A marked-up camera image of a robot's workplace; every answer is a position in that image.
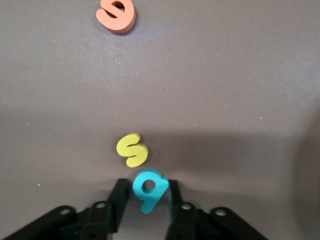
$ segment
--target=gray table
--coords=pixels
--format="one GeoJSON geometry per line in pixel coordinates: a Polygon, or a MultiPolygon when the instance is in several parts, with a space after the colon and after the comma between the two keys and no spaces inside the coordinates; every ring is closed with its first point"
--hole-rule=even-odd
{"type": "MultiPolygon", "coordinates": [[[[0,239],[146,168],[270,240],[318,239],[320,1],[133,3],[118,36],[99,0],[0,1],[0,239]],[[116,152],[131,132],[151,151],[137,168],[116,152]]],[[[164,239],[166,197],[140,206],[114,239],[164,239]]]]}

